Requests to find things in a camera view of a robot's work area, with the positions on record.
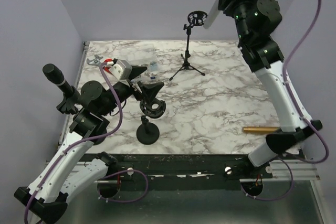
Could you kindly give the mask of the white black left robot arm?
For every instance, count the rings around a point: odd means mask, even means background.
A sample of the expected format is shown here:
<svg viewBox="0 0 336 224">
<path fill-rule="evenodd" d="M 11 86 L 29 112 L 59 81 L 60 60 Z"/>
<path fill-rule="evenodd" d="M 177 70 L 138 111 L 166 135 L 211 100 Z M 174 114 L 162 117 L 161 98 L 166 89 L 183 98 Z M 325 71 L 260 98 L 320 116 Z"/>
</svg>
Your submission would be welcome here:
<svg viewBox="0 0 336 224">
<path fill-rule="evenodd" d="M 151 122 L 160 118 L 166 109 L 164 101 L 156 96 L 163 88 L 162 82 L 133 84 L 132 80 L 145 72 L 145 67 L 131 66 L 125 61 L 104 62 L 100 70 L 109 68 L 117 79 L 116 84 L 105 89 L 98 81 L 86 82 L 80 90 L 71 86 L 61 70 L 54 64 L 44 65 L 45 77 L 63 93 L 57 109 L 72 114 L 69 132 L 42 173 L 26 187 L 15 191 L 15 198 L 44 223 L 56 223 L 65 213 L 71 200 L 97 179 L 112 179 L 119 175 L 117 160 L 102 152 L 84 169 L 72 175 L 71 171 L 87 150 L 101 144 L 111 135 L 106 116 L 118 110 L 122 102 L 135 97 L 142 111 L 141 125 L 136 131 L 138 141 L 144 145 L 155 143 L 160 135 Z"/>
</svg>

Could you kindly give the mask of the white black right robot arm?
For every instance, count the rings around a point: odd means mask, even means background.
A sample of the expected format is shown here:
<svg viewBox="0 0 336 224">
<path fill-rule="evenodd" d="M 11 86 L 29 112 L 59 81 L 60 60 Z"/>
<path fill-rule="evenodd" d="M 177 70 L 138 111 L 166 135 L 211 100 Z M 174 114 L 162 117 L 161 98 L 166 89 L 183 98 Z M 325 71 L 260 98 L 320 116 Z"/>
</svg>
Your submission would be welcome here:
<svg viewBox="0 0 336 224">
<path fill-rule="evenodd" d="M 322 129 L 304 109 L 290 78 L 283 70 L 284 56 L 271 33 L 282 21 L 276 0 L 219 0 L 218 10 L 235 20 L 239 47 L 252 73 L 263 84 L 276 110 L 280 128 L 266 135 L 261 144 L 241 165 L 249 178 L 277 155 L 305 141 Z"/>
</svg>

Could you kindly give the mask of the gold microphone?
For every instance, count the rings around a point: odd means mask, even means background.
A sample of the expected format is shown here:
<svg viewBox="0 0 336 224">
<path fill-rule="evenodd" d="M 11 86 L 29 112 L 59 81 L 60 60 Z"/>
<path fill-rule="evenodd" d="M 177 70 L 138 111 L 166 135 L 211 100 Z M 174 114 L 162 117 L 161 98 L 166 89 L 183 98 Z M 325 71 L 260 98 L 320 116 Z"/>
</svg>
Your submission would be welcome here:
<svg viewBox="0 0 336 224">
<path fill-rule="evenodd" d="M 279 128 L 274 126 L 246 126 L 243 127 L 243 132 L 247 134 L 269 134 L 277 131 Z"/>
</svg>

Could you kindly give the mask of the silver microphone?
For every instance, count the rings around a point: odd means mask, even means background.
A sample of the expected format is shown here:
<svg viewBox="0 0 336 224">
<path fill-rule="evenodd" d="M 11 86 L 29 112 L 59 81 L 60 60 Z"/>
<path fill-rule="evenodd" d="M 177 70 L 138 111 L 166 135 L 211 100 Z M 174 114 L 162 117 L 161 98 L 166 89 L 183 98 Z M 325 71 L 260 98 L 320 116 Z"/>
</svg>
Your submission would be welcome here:
<svg viewBox="0 0 336 224">
<path fill-rule="evenodd" d="M 203 27 L 205 29 L 209 29 L 215 19 L 217 18 L 218 14 L 220 13 L 220 10 L 218 9 L 219 0 L 215 0 L 211 10 L 208 12 L 207 18 L 204 21 Z"/>
</svg>

